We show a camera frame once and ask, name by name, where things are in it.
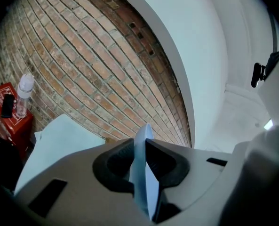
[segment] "water bottle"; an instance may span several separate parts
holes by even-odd
[[[24,74],[17,88],[16,116],[24,118],[27,113],[28,100],[31,97],[34,77],[28,73]]]

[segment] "light blue paper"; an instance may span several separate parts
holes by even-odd
[[[141,127],[134,139],[134,161],[129,181],[134,184],[135,203],[152,219],[155,214],[159,182],[145,159],[145,140],[154,139],[150,124]]]
[[[88,131],[63,114],[35,133],[37,142],[27,160],[15,188],[15,194],[32,178],[59,159],[77,151],[105,143],[105,140]]]

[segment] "black phone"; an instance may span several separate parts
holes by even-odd
[[[15,97],[13,95],[10,95],[10,94],[4,95],[2,108],[1,108],[1,117],[2,118],[11,118],[12,117],[14,100],[15,100]]]

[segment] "brick wall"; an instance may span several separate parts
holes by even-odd
[[[190,146],[183,99],[146,22],[125,0],[16,0],[0,25],[0,83],[35,77],[34,131],[63,113],[101,137]]]

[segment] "red container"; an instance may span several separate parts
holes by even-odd
[[[9,82],[0,85],[0,115],[3,98],[5,94],[14,95],[17,98],[17,93],[13,85]],[[16,101],[14,101],[13,114],[11,118],[1,118],[0,116],[0,137],[10,141],[19,150],[20,158],[25,158],[25,152],[30,145],[30,133],[32,129],[32,113],[27,110],[27,116],[18,118],[16,113]]]

